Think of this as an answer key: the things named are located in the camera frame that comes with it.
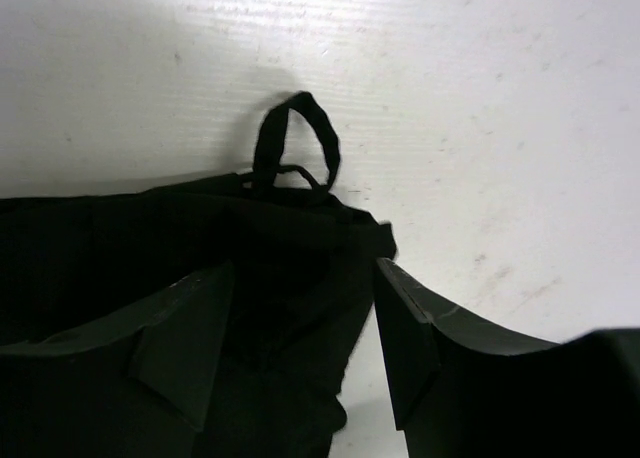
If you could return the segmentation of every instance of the black plastic piece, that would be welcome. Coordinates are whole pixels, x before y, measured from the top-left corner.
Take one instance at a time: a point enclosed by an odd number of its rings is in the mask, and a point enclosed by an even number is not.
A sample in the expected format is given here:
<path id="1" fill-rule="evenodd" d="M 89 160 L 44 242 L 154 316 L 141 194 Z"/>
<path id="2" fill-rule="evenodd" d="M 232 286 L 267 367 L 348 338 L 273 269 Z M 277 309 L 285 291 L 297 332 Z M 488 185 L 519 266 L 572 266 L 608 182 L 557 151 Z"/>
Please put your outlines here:
<path id="1" fill-rule="evenodd" d="M 204 427 L 230 265 L 40 343 L 0 347 L 0 456 L 184 457 Z"/>
<path id="2" fill-rule="evenodd" d="M 374 292 L 411 458 L 640 455 L 640 330 L 556 345 L 471 313 L 386 259 Z"/>

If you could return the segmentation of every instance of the fabric loop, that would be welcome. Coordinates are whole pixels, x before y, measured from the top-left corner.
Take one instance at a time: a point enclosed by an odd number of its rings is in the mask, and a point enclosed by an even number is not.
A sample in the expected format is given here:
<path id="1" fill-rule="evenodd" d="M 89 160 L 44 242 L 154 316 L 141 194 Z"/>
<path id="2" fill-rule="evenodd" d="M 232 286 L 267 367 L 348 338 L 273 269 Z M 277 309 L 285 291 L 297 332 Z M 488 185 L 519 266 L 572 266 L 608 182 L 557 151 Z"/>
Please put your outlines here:
<path id="1" fill-rule="evenodd" d="M 281 165 L 284 154 L 289 111 L 297 111 L 311 125 L 322 146 L 325 163 L 329 170 L 327 183 L 318 182 L 302 167 Z M 314 201 L 326 196 L 338 177 L 340 168 L 340 144 L 329 117 L 318 105 L 311 93 L 299 92 L 291 98 L 272 108 L 266 115 L 256 144 L 253 175 L 254 187 L 257 190 L 273 187 L 276 175 L 290 171 L 298 171 L 314 189 Z"/>

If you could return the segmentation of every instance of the black fabric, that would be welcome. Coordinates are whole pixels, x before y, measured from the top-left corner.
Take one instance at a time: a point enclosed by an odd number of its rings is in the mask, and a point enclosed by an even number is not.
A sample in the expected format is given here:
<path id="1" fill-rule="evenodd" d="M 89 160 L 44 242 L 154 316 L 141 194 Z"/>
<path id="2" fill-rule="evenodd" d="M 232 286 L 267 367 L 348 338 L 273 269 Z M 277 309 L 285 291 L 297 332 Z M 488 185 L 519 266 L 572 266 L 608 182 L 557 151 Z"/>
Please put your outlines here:
<path id="1" fill-rule="evenodd" d="M 326 184 L 299 166 L 280 164 L 290 110 L 316 132 Z M 303 92 L 266 115 L 248 175 L 132 195 L 0 200 L 0 377 L 12 343 L 35 346 L 169 289 L 196 270 L 229 262 L 233 294 L 222 349 L 211 351 L 219 359 L 203 430 L 194 435 L 190 455 L 156 456 L 326 457 L 333 434 L 346 423 L 337 395 L 371 310 L 374 259 L 396 252 L 390 225 L 329 193 L 339 165 L 338 137 Z M 276 188 L 275 176 L 291 171 L 311 188 Z M 43 358 L 32 360 L 46 369 Z M 162 381 L 160 387 L 167 386 Z M 66 415 L 61 420 L 79 427 L 76 433 L 100 423 L 100 417 L 91 423 Z M 0 410 L 0 436 L 3 421 L 11 421 L 6 410 Z M 124 423 L 134 427 L 135 419 Z M 151 428 L 136 433 L 160 431 Z M 84 446 L 70 448 L 71 455 L 115 456 Z"/>
<path id="2" fill-rule="evenodd" d="M 230 264 L 207 268 L 44 341 L 0 347 L 0 456 L 190 456 L 232 286 Z"/>

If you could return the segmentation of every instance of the black loop handle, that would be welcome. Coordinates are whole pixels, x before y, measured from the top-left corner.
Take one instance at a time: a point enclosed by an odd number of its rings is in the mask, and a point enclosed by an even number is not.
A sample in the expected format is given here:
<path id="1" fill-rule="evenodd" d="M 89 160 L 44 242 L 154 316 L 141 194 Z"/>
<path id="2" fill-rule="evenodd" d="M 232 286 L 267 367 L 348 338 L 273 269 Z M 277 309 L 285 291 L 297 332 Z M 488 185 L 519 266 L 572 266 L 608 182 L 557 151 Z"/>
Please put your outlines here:
<path id="1" fill-rule="evenodd" d="M 313 98 L 311 93 L 302 91 L 288 100 L 275 106 L 264 118 L 258 134 L 258 143 L 253 161 L 254 186 L 256 188 L 272 187 L 278 173 L 300 171 L 294 165 L 281 166 L 284 144 L 289 124 L 289 110 L 295 110 L 311 125 L 322 146 L 324 160 L 329 170 L 327 183 L 318 185 L 316 180 L 310 181 L 318 196 L 327 194 L 338 177 L 340 168 L 340 143 L 338 135 L 331 126 L 329 117 Z"/>
<path id="2" fill-rule="evenodd" d="M 276 170 L 276 173 L 279 175 L 283 175 L 285 173 L 294 173 L 297 172 L 300 176 L 302 176 L 307 183 L 311 185 L 312 190 L 321 190 L 322 185 L 316 181 L 311 173 L 309 173 L 304 167 L 300 165 L 280 165 Z M 245 173 L 240 175 L 241 182 L 244 183 L 263 183 L 265 181 L 265 175 L 258 175 L 254 172 Z"/>

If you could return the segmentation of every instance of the white wall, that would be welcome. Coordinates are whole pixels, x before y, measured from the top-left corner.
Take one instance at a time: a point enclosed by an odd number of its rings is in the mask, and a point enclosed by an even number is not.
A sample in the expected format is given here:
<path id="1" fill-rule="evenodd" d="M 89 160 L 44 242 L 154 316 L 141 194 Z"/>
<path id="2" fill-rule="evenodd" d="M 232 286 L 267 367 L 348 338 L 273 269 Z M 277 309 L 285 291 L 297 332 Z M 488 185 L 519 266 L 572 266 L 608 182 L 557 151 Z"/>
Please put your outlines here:
<path id="1" fill-rule="evenodd" d="M 0 193 L 246 167 L 265 108 L 308 89 L 337 193 L 393 222 L 425 285 L 550 339 L 638 325 L 637 2 L 0 0 Z M 288 161 L 322 176 L 293 131 Z M 369 327 L 336 458 L 403 456 L 386 393 Z"/>

